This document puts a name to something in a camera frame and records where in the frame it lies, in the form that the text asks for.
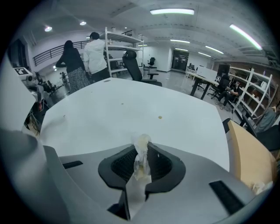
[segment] ceiling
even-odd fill
[[[158,8],[191,8],[194,15],[152,15]],[[262,47],[257,50],[248,40],[230,29],[235,24]],[[51,32],[45,32],[45,26]],[[203,52],[215,60],[240,60],[278,66],[276,41],[256,10],[240,0],[47,0],[35,8],[18,30],[33,44],[52,35],[69,31],[99,31],[116,27],[123,32],[137,30],[145,43],[169,43],[190,52]],[[190,44],[170,43],[170,39]],[[210,46],[224,54],[206,48]]]

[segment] round white table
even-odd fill
[[[129,144],[135,133],[229,171],[227,139],[215,106],[131,80],[109,78],[61,100],[47,111],[40,140],[58,156],[68,156]]]

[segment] white shirt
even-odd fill
[[[97,73],[107,67],[103,57],[105,42],[93,40],[84,47],[84,67],[91,74]]]

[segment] patterned skirt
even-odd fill
[[[88,85],[90,85],[88,78],[86,77],[85,71],[80,67],[76,70],[67,73],[69,77],[69,84],[71,87],[71,93],[78,91]]]

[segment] fluorescent light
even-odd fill
[[[165,13],[181,13],[181,14],[194,15],[193,9],[155,9],[155,10],[150,10],[150,12],[153,15],[165,14]]]
[[[263,48],[261,47],[260,44],[258,44],[252,37],[249,36],[249,34],[245,33],[243,30],[241,30],[240,28],[238,28],[235,25],[230,25],[230,28],[232,28],[233,30],[235,30],[236,32],[238,32],[239,34],[241,34],[242,36],[244,36],[247,40],[249,40],[258,50],[262,50]]]
[[[181,48],[175,48],[176,50],[180,50],[180,51],[188,51],[186,49],[181,49]]]
[[[46,27],[46,29],[45,29],[45,31],[46,32],[49,32],[49,31],[51,31],[53,28],[51,27],[51,26],[48,26],[48,27]]]
[[[207,48],[209,48],[209,49],[211,49],[211,50],[217,51],[217,52],[219,52],[220,54],[224,54],[224,53],[222,53],[221,51],[218,51],[218,50],[217,50],[217,49],[215,49],[215,48],[208,47],[208,46],[205,46],[205,47],[207,47]]]
[[[198,52],[199,54],[203,54],[203,53],[201,53],[201,52]],[[203,54],[203,55],[205,55],[205,56],[207,56],[207,57],[211,57],[210,55],[208,55],[208,54]]]
[[[185,41],[185,40],[172,40],[172,39],[171,39],[171,41],[182,42],[182,43],[187,43],[187,44],[189,44],[189,41]]]

